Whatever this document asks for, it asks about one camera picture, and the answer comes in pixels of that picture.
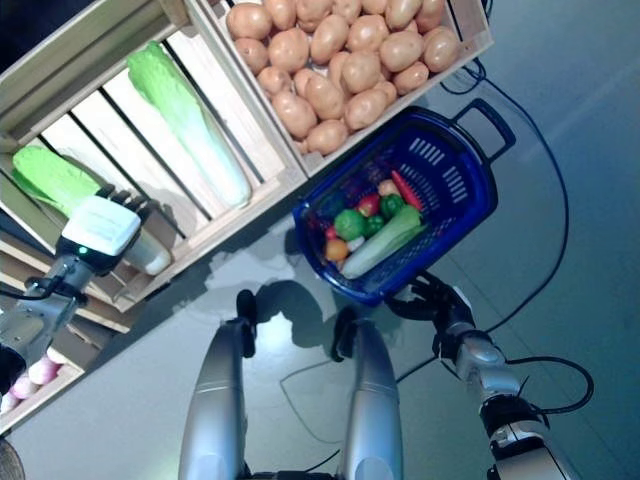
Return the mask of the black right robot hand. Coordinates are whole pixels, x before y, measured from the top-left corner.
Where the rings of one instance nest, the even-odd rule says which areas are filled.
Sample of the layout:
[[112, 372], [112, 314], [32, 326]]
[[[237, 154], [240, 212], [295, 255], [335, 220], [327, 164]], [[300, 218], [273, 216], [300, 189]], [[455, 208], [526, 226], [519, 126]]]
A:
[[385, 303], [402, 318], [432, 322], [438, 333], [459, 323], [475, 326], [470, 307], [457, 291], [428, 271], [419, 273]]

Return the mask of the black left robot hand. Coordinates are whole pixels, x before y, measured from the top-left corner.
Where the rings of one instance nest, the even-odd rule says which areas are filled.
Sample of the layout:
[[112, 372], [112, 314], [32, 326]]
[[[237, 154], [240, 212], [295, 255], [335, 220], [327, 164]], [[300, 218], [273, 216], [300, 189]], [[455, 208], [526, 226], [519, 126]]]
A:
[[139, 237], [156, 202], [112, 184], [76, 206], [55, 245], [55, 257], [73, 257], [96, 276], [110, 273]]

